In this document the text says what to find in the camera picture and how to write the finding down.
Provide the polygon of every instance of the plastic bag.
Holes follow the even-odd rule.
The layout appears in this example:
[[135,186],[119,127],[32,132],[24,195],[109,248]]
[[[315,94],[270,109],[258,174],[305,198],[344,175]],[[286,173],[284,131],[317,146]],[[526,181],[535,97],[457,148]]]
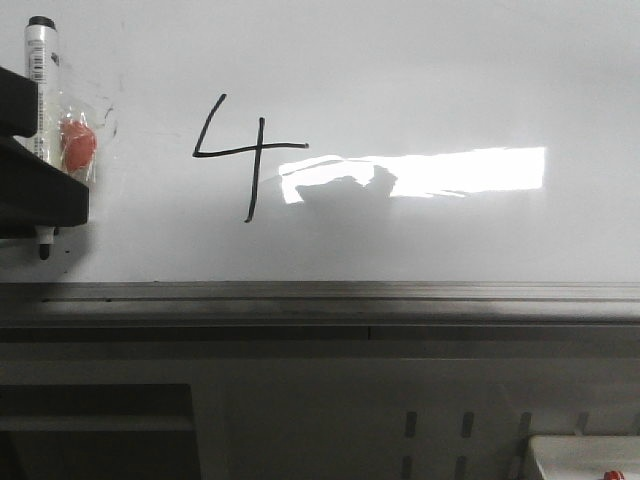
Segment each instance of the plastic bag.
[[77,99],[63,102],[59,123],[62,170],[76,180],[93,183],[98,150],[93,108]]

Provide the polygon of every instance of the handwritten number 4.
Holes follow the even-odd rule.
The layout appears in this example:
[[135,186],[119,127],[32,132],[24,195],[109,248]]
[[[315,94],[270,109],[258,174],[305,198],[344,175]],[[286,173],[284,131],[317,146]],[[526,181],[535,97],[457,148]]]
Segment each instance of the handwritten number 4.
[[202,142],[204,141],[204,137],[209,130],[209,124],[211,123],[211,119],[216,114],[222,102],[227,98],[227,95],[223,93],[220,95],[220,98],[213,106],[207,119],[204,122],[204,126],[200,131],[200,136],[198,137],[198,141],[196,142],[196,146],[193,149],[193,157],[194,158],[211,158],[211,157],[223,157],[225,155],[235,155],[236,153],[243,152],[251,152],[255,151],[255,159],[253,162],[253,182],[251,185],[251,202],[249,203],[249,214],[247,215],[247,219],[244,221],[245,223],[249,223],[253,219],[253,214],[256,210],[256,203],[258,201],[258,180],[260,178],[260,158],[262,157],[262,150],[270,149],[270,148],[309,148],[308,143],[263,143],[264,139],[264,118],[260,117],[258,121],[258,141],[255,145],[250,147],[240,147],[240,148],[232,148],[230,150],[220,150],[218,152],[202,152],[200,151],[200,147],[202,146]]

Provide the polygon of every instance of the marker cap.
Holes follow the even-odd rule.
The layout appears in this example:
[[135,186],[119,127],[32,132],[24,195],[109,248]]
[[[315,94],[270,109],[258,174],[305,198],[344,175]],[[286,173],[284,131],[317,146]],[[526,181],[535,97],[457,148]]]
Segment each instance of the marker cap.
[[31,25],[42,25],[44,27],[53,28],[54,30],[56,29],[56,24],[53,23],[53,20],[51,20],[48,17],[41,17],[41,16],[31,17],[29,19],[29,26]]

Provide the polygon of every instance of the dry erase marker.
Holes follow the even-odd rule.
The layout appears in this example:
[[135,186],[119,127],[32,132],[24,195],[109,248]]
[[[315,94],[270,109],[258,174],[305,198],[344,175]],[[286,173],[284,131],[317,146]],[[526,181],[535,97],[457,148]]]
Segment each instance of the dry erase marker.
[[[53,20],[31,17],[24,31],[27,77],[38,84],[38,129],[27,139],[26,147],[34,155],[60,169],[62,155],[59,133],[58,32]],[[54,227],[37,226],[40,258],[49,258]]]

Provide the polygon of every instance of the marker barcode label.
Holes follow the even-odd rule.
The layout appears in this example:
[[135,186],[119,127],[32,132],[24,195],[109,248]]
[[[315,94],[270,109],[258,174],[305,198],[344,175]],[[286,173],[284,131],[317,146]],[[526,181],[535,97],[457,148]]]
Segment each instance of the marker barcode label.
[[38,85],[38,130],[34,138],[34,152],[38,157],[44,157],[44,95],[42,87]]
[[31,56],[29,58],[29,77],[31,80],[37,83],[45,83],[47,78],[45,76],[45,65],[44,65],[44,46],[35,47],[31,51]]

